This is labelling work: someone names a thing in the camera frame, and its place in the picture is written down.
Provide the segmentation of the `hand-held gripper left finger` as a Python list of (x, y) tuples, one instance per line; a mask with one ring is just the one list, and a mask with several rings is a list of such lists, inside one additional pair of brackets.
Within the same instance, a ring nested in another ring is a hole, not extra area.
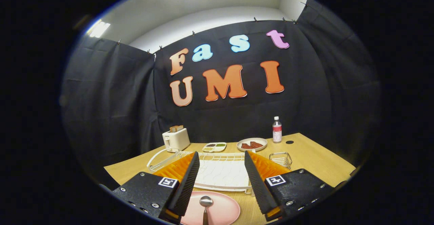
[(113, 194), (147, 216), (179, 224), (189, 206), (199, 168), (195, 151), (152, 174), (136, 174)]

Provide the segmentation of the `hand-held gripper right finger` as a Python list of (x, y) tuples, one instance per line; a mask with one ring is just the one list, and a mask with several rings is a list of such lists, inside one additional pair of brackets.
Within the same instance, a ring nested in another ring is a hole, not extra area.
[(334, 192), (332, 186), (304, 168), (291, 171), (252, 151), (245, 151), (244, 165), (267, 221), (292, 219)]

